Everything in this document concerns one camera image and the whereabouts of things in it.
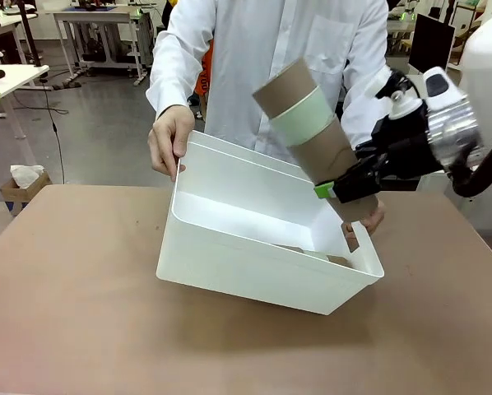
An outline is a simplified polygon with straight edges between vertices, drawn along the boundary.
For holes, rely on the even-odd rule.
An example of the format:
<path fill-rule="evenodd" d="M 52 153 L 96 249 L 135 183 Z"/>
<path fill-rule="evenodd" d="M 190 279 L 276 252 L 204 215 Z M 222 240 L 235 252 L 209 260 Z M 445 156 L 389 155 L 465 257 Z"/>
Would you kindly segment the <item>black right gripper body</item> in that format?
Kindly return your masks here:
<path fill-rule="evenodd" d="M 380 174 L 397 177 L 417 177 L 435 171 L 435 158 L 427 139 L 427 106 L 421 105 L 410 114 L 380 119 L 371 137 L 381 160 Z"/>

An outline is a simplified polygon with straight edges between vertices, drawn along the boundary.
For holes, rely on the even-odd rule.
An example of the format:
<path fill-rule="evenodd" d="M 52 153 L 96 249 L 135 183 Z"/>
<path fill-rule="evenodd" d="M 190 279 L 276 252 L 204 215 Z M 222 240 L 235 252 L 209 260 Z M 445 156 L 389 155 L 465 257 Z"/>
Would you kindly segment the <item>person's left hand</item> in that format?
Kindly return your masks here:
<path fill-rule="evenodd" d="M 365 227 L 367 232 L 372 235 L 378 226 L 382 223 L 386 213 L 386 207 L 381 200 L 378 200 L 377 207 L 360 223 Z"/>

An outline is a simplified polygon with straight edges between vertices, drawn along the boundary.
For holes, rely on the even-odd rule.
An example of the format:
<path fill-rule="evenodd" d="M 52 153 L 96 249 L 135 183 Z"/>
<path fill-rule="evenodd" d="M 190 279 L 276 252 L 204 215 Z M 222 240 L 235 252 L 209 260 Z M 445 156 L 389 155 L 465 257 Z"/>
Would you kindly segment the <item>person's right hand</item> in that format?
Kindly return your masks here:
<path fill-rule="evenodd" d="M 185 167 L 179 159 L 187 151 L 188 136 L 193 131 L 195 118 L 190 108 L 172 105 L 153 123 L 148 134 L 152 169 L 168 175 L 172 182 Z"/>

